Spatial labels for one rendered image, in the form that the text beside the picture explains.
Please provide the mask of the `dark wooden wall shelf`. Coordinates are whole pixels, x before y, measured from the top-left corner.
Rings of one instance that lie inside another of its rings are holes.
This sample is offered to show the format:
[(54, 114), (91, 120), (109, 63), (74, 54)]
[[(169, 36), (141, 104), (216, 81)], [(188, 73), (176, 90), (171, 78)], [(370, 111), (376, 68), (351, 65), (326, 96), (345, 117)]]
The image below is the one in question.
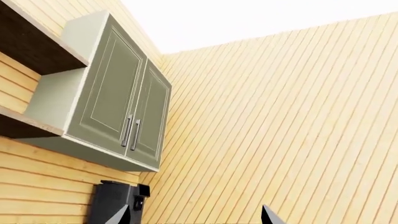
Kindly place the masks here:
[(61, 136), (63, 130), (0, 106), (0, 136), (11, 139)]
[(0, 0), (0, 52), (40, 75), (88, 66), (88, 61), (11, 0)]

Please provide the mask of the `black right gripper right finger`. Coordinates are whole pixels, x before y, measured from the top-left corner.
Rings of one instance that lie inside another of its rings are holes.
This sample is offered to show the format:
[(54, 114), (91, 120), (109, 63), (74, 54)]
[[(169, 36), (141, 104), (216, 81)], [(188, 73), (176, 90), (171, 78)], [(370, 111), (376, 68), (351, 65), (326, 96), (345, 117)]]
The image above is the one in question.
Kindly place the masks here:
[(262, 206), (261, 222), (262, 224), (285, 224), (285, 222), (266, 205)]

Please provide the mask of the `grey-green wall cabinet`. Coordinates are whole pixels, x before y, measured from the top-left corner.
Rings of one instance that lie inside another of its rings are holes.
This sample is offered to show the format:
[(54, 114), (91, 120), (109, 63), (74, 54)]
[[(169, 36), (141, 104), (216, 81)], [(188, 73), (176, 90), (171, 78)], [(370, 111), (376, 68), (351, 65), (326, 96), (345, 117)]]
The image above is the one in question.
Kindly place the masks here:
[[(68, 135), (67, 131), (80, 97), (88, 68), (100, 42), (108, 11), (95, 12), (67, 22), (61, 39), (88, 60), (86, 68), (58, 72), (44, 76), (33, 94), (25, 114), (43, 124), (63, 130), (61, 136), (49, 138), (24, 138), (30, 145), (66, 154), (74, 158), (100, 164), (122, 171), (135, 171), (139, 166), (124, 154), (118, 154)], [(135, 113), (141, 81), (133, 103)]]

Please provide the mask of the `black coffee machine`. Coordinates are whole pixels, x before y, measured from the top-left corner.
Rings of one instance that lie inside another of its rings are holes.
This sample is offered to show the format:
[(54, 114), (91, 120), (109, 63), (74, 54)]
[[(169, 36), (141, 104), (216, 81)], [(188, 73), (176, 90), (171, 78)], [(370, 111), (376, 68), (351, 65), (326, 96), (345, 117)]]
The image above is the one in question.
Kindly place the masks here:
[(145, 199), (150, 186), (131, 186), (114, 180), (102, 180), (95, 186), (86, 224), (105, 224), (124, 205), (129, 205), (130, 224), (142, 224)]

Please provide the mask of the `grey-green panelled cabinet door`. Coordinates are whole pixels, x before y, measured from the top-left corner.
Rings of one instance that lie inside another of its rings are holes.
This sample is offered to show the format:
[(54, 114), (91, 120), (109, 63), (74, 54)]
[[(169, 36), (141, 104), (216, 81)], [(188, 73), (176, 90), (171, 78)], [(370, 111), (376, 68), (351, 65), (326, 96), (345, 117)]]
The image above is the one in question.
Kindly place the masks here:
[[(171, 92), (171, 83), (154, 63), (148, 60), (141, 81), (129, 143), (125, 151), (125, 156), (139, 166), (135, 168), (135, 171), (159, 171)], [(137, 119), (141, 119), (141, 127), (136, 150), (131, 151)]]
[(116, 19), (105, 16), (95, 55), (71, 119), (68, 135), (124, 154), (126, 120), (147, 61), (145, 53)]

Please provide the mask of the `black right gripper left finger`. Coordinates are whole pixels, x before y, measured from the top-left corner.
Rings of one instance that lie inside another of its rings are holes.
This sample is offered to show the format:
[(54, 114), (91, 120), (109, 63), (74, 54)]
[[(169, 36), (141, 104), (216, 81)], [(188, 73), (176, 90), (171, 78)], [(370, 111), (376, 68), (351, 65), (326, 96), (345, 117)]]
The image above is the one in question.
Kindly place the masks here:
[(129, 205), (124, 205), (105, 224), (130, 224)]

